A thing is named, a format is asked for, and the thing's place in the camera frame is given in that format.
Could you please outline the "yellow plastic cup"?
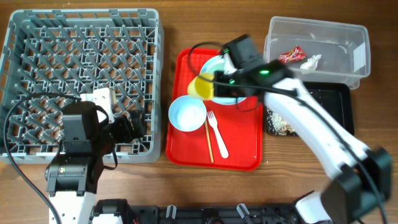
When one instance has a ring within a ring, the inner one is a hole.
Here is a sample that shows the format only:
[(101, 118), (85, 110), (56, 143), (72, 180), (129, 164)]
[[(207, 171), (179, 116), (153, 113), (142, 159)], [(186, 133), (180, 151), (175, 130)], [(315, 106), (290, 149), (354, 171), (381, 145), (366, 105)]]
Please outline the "yellow plastic cup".
[(201, 73), (194, 78), (187, 88), (188, 95), (200, 100), (212, 100), (214, 98), (213, 73)]

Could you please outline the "food scraps pile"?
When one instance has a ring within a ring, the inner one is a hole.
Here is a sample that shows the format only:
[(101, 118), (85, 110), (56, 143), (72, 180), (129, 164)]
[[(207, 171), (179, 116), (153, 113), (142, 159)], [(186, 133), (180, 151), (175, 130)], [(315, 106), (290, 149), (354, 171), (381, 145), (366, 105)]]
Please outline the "food scraps pile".
[(267, 133), (273, 136), (298, 136), (295, 129), (269, 108), (266, 110), (266, 128)]

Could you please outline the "red snack wrapper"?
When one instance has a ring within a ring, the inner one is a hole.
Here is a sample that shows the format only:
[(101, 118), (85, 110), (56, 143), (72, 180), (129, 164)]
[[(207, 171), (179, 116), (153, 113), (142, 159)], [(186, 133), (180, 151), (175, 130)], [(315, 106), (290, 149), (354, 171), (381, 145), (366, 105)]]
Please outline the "red snack wrapper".
[(303, 60), (307, 57), (307, 54), (303, 51), (301, 46), (296, 45), (293, 49), (288, 52), (282, 53), (278, 60), (282, 63), (296, 62)]

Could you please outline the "white napkin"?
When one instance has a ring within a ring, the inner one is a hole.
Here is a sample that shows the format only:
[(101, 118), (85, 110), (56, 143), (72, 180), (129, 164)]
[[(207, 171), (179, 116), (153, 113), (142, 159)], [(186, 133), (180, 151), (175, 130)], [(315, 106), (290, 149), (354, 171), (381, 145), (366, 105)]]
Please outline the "white napkin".
[(300, 69), (304, 70), (315, 70), (318, 67), (318, 61), (321, 59), (321, 55), (313, 55), (305, 63), (301, 64)]

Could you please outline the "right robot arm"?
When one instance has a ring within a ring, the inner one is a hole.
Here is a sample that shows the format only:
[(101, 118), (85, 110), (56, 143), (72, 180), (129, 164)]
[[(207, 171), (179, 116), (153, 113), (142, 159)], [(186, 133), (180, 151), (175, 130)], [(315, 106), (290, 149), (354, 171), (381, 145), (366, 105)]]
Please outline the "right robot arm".
[(252, 38), (242, 35), (221, 45), (233, 72), (216, 73), (216, 96), (264, 96), (264, 104), (293, 127), (320, 161), (331, 182), (295, 203), (304, 223), (352, 223), (379, 208), (392, 187), (392, 157), (383, 148), (371, 150), (347, 132), (282, 62), (265, 63)]

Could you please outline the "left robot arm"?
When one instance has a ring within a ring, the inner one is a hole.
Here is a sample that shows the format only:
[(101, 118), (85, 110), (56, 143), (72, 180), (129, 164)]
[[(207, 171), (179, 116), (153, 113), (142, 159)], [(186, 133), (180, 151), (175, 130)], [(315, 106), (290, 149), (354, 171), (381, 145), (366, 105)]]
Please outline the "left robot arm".
[(105, 110), (90, 101), (77, 101), (63, 109), (65, 137), (45, 171), (49, 200), (56, 213), (50, 223), (139, 223), (125, 199), (96, 201), (98, 181), (107, 169), (103, 157), (115, 155), (114, 147), (144, 136), (142, 115), (132, 111), (113, 122), (100, 121)]

